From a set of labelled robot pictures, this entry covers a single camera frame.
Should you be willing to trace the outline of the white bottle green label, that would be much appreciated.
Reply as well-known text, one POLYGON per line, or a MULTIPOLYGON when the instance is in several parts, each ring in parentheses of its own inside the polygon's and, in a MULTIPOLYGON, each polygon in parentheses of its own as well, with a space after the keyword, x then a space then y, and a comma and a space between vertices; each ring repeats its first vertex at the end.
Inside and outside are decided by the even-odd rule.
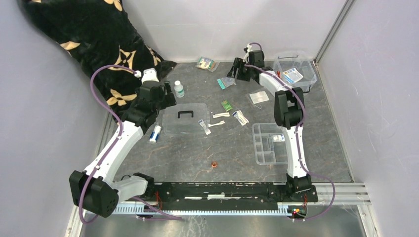
POLYGON ((176 97, 178 98, 182 98, 185 95, 184 87, 179 80, 176 80, 174 82, 174 91, 175 91, 176 97))

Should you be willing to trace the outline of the teal item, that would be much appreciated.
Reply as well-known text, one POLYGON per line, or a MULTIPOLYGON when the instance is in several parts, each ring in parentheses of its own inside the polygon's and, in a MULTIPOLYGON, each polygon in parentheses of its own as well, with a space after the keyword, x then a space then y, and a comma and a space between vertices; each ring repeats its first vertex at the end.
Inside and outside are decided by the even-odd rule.
POLYGON ((217 79, 216 81, 222 90, 225 90, 230 86, 237 85, 235 79, 231 77, 223 77, 217 79))

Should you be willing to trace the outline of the small green packet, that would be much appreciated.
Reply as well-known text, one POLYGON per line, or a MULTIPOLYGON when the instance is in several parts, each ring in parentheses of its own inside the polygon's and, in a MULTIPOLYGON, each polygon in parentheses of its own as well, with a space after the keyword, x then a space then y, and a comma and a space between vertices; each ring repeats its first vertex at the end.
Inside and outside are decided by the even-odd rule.
POLYGON ((223 106, 223 108, 224 108, 224 110, 225 110, 226 112, 229 112, 230 110, 232 110, 232 109, 233 109, 233 107, 231 106, 231 104, 229 103, 229 101, 228 101, 228 100, 224 100, 224 101, 222 101, 222 102, 221 102, 221 105, 223 106))

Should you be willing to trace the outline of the blue white bandage roll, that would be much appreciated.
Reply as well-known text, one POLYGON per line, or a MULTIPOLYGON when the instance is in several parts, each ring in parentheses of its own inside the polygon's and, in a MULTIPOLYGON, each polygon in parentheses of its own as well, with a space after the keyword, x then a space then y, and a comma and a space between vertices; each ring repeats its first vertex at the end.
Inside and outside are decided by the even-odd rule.
POLYGON ((156 125, 154 127, 154 129, 153 129, 153 131, 150 135, 150 138, 149 138, 150 143, 154 143, 154 144, 157 143, 157 141, 159 139, 159 136, 160 136, 160 133, 161 133, 161 130, 162 130, 162 127, 160 125, 156 125))

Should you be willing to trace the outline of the white blue medicine card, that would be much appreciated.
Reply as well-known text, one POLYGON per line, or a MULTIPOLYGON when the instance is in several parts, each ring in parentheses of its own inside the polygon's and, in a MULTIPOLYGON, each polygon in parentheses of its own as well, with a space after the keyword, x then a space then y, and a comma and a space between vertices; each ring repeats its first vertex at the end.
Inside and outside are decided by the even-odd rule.
POLYGON ((296 68, 283 71, 283 76, 288 83, 296 83, 303 79, 303 75, 296 68))

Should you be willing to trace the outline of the clear plastic storage box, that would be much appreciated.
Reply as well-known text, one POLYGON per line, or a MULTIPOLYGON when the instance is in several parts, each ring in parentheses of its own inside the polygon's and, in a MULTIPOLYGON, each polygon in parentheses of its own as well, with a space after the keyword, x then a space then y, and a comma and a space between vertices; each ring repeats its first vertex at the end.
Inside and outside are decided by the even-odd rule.
POLYGON ((290 87, 300 87, 308 93, 318 77, 312 59, 302 50, 280 52, 275 57, 273 70, 290 87))

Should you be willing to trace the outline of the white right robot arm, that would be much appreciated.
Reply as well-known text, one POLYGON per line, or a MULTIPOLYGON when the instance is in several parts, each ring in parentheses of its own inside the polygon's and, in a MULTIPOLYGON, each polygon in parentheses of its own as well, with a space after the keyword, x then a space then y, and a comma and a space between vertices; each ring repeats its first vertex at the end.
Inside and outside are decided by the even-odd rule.
POLYGON ((302 89, 290 87, 274 71, 245 63, 241 58, 235 58, 227 76, 246 81, 253 79, 274 96, 274 119, 284 134, 288 158, 285 196, 299 201, 312 188, 302 139, 306 116, 302 89))

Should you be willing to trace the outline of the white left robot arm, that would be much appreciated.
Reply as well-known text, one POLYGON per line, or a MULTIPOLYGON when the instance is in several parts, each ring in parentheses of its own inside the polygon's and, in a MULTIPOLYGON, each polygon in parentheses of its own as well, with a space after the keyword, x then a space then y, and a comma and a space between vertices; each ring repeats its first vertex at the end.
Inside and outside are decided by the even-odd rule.
POLYGON ((146 81, 136 98, 122 112, 119 127, 101 153, 84 171, 69 178, 74 205, 101 217, 110 216, 117 204, 138 196, 150 201, 155 196, 154 178, 135 173, 116 182, 114 177, 129 151, 156 122, 161 110, 176 105, 168 81, 146 81))

